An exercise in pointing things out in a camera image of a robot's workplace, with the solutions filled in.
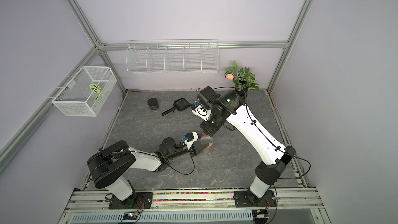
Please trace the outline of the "clear bottle red label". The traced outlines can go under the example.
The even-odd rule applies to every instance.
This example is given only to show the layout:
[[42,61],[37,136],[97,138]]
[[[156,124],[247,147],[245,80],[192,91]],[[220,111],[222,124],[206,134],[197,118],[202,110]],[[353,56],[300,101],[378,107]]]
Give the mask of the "clear bottle red label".
[[209,135],[203,134],[201,137],[201,144],[206,145],[206,149],[210,149],[213,146],[213,138]]

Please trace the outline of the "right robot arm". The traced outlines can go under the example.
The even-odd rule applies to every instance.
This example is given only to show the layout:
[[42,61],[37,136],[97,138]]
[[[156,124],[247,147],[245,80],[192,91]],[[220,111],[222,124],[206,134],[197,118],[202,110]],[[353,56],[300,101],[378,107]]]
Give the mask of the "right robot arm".
[[231,131],[238,130],[257,151],[261,163],[255,169],[256,177],[249,187],[248,196],[258,200],[280,178],[296,151],[268,132],[250,111],[246,99],[235,89],[219,94],[206,87],[199,92],[198,105],[192,111],[203,119],[200,128],[204,134],[213,137],[228,122],[233,126]]

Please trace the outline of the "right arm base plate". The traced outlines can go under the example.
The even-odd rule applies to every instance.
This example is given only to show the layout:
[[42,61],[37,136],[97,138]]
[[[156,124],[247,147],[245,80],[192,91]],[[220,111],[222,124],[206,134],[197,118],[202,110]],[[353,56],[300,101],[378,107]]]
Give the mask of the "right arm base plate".
[[276,207],[277,201],[273,191],[268,190],[263,197],[255,196],[250,190],[235,191],[233,199],[235,207]]

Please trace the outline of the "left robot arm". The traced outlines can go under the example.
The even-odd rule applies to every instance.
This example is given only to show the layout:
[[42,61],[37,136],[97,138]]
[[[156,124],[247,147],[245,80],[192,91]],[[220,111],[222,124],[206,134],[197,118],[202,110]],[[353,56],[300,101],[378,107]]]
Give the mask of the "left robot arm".
[[193,158],[211,146],[210,143],[202,143],[202,137],[203,134],[190,132],[180,143],[173,138],[165,138],[156,152],[141,151],[129,146],[126,141],[118,141],[88,159],[89,178],[95,188],[107,189],[113,200],[134,202],[135,189],[123,177],[126,170],[141,169],[157,173],[172,168],[171,160],[185,154]]

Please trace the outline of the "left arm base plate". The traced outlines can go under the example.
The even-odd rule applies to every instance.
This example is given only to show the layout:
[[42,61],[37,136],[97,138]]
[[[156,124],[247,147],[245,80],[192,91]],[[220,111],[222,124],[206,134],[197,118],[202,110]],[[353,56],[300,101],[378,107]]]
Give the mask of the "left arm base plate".
[[153,192],[136,192],[126,200],[119,200],[112,196],[108,209],[150,209]]

